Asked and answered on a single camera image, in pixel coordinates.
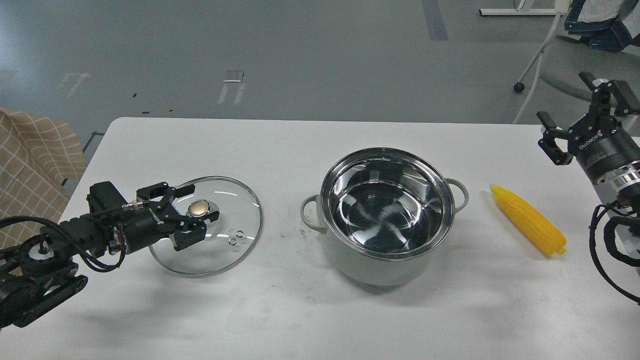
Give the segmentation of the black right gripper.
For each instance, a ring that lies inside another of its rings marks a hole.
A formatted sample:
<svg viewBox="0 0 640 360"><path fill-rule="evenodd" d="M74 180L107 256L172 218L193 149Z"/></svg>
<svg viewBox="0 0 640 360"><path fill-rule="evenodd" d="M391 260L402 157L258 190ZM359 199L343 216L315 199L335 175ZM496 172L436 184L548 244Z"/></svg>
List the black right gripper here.
<svg viewBox="0 0 640 360"><path fill-rule="evenodd" d="M625 80L597 79L589 71L578 77L591 92L588 112L564 130L548 112L538 111L542 124L538 146L556 166L567 166L575 157L589 181L599 186L608 182L608 173L639 168L639 146L624 128L638 122L640 102ZM569 152L556 139L567 141Z"/></svg>

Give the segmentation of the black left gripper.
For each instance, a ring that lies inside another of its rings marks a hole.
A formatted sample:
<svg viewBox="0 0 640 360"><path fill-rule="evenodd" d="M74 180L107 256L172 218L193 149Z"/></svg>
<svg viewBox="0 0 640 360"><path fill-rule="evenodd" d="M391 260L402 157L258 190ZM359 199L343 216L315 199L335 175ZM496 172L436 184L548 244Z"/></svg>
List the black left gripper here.
<svg viewBox="0 0 640 360"><path fill-rule="evenodd" d="M192 217L180 214L170 205L175 199L185 198L194 192L194 184L174 187L166 182L138 189L135 199L144 207L119 212L119 228L125 240L126 255L172 236L173 248L177 252L204 240L208 227L219 219L220 211Z"/></svg>

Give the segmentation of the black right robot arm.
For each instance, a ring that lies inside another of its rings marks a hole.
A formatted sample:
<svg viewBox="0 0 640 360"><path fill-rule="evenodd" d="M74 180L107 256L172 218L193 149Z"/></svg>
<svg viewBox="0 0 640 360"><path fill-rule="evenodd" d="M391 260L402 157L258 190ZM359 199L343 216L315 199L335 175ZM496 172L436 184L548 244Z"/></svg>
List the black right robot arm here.
<svg viewBox="0 0 640 360"><path fill-rule="evenodd" d="M603 226L605 249L623 264L640 266L638 258L622 253L617 247L617 228L627 227L631 235L639 235L640 148L621 122L622 117L639 114L639 100L624 80L598 79L588 71L581 71L579 78L591 93L588 112L567 130L560 129L548 112L537 112L543 127L538 146L556 166L567 166L577 160L594 186L608 185L615 191L614 201L597 205L592 213L590 257L599 275L615 291L638 303L637 295L622 289L605 272L598 257L595 233L604 215L613 212Z"/></svg>

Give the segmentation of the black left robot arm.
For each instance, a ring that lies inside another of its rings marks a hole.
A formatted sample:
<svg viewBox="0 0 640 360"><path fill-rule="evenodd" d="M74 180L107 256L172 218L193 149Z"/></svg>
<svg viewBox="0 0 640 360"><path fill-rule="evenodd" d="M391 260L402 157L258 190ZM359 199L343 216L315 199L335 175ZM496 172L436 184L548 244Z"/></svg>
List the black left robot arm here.
<svg viewBox="0 0 640 360"><path fill-rule="evenodd" d="M1 251L0 321L2 328L23 328L82 291L89 279L78 275L78 256L92 271L118 269L126 255L170 239L182 251L205 239L217 221L217 205L196 199L185 212L176 199L195 193L195 185L174 187L160 182L138 189L128 202L109 181L90 186L89 212L55 223L50 219L16 215L1 227L36 223L39 233Z"/></svg>

